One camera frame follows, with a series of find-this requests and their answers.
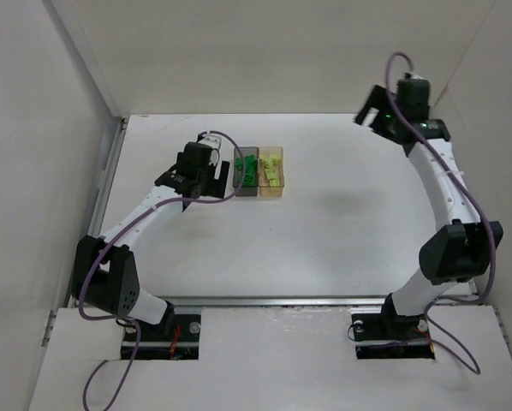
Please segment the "dark green square lego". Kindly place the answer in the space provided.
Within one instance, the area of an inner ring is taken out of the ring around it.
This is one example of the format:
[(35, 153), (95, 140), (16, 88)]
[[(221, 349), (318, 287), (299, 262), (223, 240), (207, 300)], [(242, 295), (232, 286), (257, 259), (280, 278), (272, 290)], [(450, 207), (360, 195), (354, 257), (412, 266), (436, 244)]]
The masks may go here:
[(256, 174), (245, 174), (242, 186), (244, 188), (254, 188), (258, 186), (258, 177)]

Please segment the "light green lego brick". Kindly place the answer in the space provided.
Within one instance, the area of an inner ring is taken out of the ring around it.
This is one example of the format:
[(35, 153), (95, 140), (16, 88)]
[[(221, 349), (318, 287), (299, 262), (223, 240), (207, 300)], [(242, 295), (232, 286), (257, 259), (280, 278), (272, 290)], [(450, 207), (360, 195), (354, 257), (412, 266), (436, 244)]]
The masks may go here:
[(267, 155), (267, 156), (263, 156), (263, 161), (268, 165), (268, 166), (278, 166), (280, 163), (281, 163), (281, 155), (280, 154), (270, 154), (270, 155)]

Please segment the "dark green thin lego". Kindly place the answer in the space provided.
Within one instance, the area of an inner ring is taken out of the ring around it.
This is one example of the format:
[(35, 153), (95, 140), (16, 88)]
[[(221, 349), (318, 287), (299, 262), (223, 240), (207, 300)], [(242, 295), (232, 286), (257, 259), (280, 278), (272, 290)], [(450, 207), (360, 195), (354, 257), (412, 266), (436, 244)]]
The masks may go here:
[(247, 160), (247, 167), (252, 168), (257, 164), (257, 159), (254, 156), (247, 157), (246, 160)]

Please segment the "light green lego stack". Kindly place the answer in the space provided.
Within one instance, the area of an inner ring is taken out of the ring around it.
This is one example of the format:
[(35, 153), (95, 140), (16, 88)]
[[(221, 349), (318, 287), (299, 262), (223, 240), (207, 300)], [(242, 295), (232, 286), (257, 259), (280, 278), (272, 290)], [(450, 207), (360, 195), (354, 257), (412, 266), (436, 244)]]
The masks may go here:
[(271, 188), (279, 188), (282, 186), (280, 175), (272, 169), (265, 169), (265, 179)]

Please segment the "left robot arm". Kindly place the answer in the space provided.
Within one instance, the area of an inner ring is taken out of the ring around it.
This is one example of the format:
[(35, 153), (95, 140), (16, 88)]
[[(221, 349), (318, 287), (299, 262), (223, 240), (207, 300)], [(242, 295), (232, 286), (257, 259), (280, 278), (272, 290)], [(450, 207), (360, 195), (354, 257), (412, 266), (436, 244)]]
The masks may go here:
[(175, 163), (159, 176), (149, 194), (120, 223), (78, 243), (72, 296), (118, 318), (136, 319), (165, 328), (170, 303), (140, 286), (136, 255), (157, 238), (190, 200), (223, 199), (229, 162), (219, 160), (222, 138), (208, 134), (188, 142)]

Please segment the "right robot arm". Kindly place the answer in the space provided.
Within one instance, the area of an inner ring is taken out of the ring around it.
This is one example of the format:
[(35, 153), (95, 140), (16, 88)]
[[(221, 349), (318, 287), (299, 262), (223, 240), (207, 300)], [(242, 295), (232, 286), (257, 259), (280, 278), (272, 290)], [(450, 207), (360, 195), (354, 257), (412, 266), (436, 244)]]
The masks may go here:
[(420, 337), (427, 306), (459, 283), (485, 273), (503, 238), (498, 221), (482, 222), (469, 198), (455, 163), (445, 123), (429, 117), (427, 80), (406, 75), (389, 95), (376, 85), (354, 121), (361, 125), (370, 110), (377, 114), (373, 133), (401, 146), (418, 172), (430, 200), (436, 233), (421, 247), (419, 267), (398, 290), (386, 296), (379, 313), (355, 313), (352, 329), (357, 342), (403, 341)]

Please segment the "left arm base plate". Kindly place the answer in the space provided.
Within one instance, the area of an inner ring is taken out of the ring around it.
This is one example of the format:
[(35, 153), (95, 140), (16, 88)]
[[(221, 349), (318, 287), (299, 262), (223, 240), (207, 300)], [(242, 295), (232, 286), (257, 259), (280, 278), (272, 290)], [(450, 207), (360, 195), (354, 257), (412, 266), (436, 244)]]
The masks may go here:
[(202, 326), (201, 310), (177, 308), (171, 325), (149, 325), (138, 320), (140, 341), (136, 360), (197, 360)]

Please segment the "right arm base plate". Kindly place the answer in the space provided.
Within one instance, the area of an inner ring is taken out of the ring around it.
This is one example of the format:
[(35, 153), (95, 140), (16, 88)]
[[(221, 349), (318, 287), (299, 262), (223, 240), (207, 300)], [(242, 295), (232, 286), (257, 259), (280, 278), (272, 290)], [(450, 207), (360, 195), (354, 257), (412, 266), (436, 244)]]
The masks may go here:
[(348, 336), (358, 360), (434, 360), (429, 326), (422, 316), (390, 324), (380, 313), (353, 313)]

